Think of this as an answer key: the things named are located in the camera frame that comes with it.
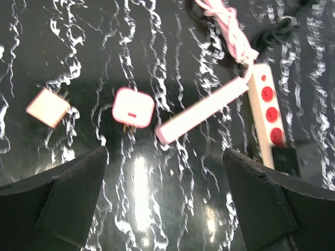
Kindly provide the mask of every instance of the black cable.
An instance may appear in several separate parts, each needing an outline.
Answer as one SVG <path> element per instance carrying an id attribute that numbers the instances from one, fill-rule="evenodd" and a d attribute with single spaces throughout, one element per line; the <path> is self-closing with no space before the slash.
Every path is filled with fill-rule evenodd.
<path id="1" fill-rule="evenodd" d="M 267 47 L 275 48 L 285 44 L 292 37 L 293 31 L 299 28 L 297 19 L 309 11 L 313 4 L 317 4 L 317 0 L 300 0 L 294 7 L 285 12 L 277 23 L 258 33 L 250 41 L 251 48 L 261 54 Z"/>

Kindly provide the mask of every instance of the white power strip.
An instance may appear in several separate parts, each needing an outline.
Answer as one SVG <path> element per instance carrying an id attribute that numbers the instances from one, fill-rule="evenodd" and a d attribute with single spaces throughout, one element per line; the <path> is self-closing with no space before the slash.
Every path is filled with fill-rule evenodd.
<path id="1" fill-rule="evenodd" d="M 271 148 L 285 144 L 286 139 L 271 68 L 264 63 L 256 64 L 248 87 L 263 165 L 275 169 Z"/>

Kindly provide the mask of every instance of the red circle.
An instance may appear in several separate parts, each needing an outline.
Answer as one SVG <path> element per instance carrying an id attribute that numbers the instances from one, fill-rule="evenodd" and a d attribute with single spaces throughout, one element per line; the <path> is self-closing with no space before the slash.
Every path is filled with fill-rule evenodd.
<path id="1" fill-rule="evenodd" d="M 266 110 L 266 119 L 270 123 L 275 122 L 278 119 L 278 110 L 274 107 L 270 107 Z"/>
<path id="2" fill-rule="evenodd" d="M 262 89 L 262 99 L 265 102 L 270 102 L 273 99 L 273 89 L 271 87 L 265 86 Z"/>
<path id="3" fill-rule="evenodd" d="M 280 128 L 276 127 L 272 129 L 270 133 L 270 138 L 272 143 L 274 143 L 275 145 L 280 145 L 283 143 L 284 133 Z"/>

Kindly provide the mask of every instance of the pink cable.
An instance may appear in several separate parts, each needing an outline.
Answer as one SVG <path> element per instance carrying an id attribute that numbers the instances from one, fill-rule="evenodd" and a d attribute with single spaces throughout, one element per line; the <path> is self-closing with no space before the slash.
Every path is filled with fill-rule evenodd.
<path id="1" fill-rule="evenodd" d="M 216 18 L 227 43 L 230 55 L 237 63 L 247 68 L 243 79 L 248 81 L 252 74 L 253 61 L 257 59 L 259 53 L 251 48 L 247 37 L 239 28 L 239 23 L 236 18 L 236 9 L 226 8 L 222 0 L 194 1 L 205 10 L 205 16 L 214 16 Z"/>

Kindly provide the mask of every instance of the marble countertop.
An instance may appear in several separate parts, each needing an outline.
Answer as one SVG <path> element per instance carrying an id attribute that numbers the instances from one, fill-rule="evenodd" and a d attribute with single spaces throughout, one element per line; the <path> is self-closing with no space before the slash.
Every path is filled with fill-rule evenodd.
<path id="1" fill-rule="evenodd" d="M 252 38 L 294 1 L 225 1 Z M 273 71 L 287 139 L 315 140 L 334 190 L 335 2 L 320 0 L 301 29 L 259 58 Z M 222 162 L 247 153 L 253 128 L 238 98 L 175 143 L 153 129 L 233 78 L 213 28 L 180 0 L 0 2 L 0 185 L 106 145 L 108 167 L 86 251 L 245 250 Z M 25 111 L 45 86 L 72 109 L 55 130 Z M 152 123 L 134 134 L 113 120 L 116 91 L 155 100 Z"/>

